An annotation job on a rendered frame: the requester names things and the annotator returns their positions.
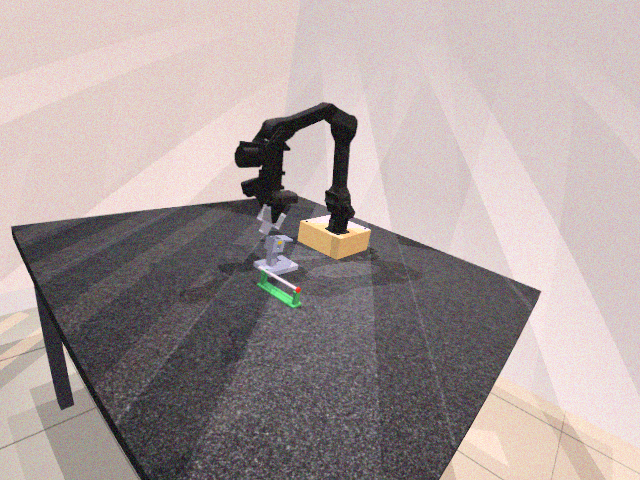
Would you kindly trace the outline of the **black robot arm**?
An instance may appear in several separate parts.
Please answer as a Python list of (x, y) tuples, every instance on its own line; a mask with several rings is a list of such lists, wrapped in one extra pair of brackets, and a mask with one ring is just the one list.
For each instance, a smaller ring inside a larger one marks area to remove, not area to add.
[[(347, 230), (348, 221), (356, 213), (347, 187), (350, 146), (358, 125), (353, 115), (345, 113), (333, 103), (321, 102), (290, 117), (268, 119), (262, 123), (252, 142), (240, 141), (234, 161), (238, 168), (282, 168), (283, 151), (290, 151), (285, 141), (297, 131), (321, 120), (330, 124), (335, 141), (332, 186), (325, 191), (324, 200), (327, 211), (332, 214), (325, 229), (336, 235), (347, 234), (350, 233)], [(268, 179), (266, 176), (262, 178), (262, 173), (258, 178), (241, 182), (241, 187), (247, 197), (262, 192), (269, 194)]]

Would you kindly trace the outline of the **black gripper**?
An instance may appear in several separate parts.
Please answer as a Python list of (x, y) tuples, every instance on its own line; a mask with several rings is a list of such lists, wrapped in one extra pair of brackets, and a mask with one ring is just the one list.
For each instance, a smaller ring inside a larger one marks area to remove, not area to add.
[[(287, 204), (298, 203), (298, 195), (293, 191), (284, 190), (284, 186), (281, 185), (282, 175), (285, 175), (282, 168), (275, 169), (262, 166), (262, 169), (259, 169), (259, 173), (262, 173), (262, 178), (266, 176), (268, 179), (269, 194), (272, 195), (272, 200), (267, 200), (267, 202), (271, 206), (272, 223), (276, 223)], [(262, 192), (254, 195), (259, 202), (260, 209), (264, 205), (269, 194), (264, 194)]]

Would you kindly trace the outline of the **white pin with red cap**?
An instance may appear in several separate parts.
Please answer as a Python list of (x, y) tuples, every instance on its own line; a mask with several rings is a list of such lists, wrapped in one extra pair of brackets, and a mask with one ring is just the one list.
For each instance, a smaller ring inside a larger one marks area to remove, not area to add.
[(280, 281), (281, 283), (285, 284), (286, 286), (292, 288), (293, 290), (295, 290), (296, 293), (300, 293), (301, 288), (299, 288), (299, 287), (296, 288), (295, 286), (289, 284), (288, 282), (284, 281), (283, 279), (277, 277), (276, 275), (272, 274), (271, 272), (265, 270), (264, 268), (262, 268), (260, 266), (258, 267), (258, 269), (259, 270), (264, 270), (264, 273), (270, 275), (271, 277), (275, 278), (276, 280)]

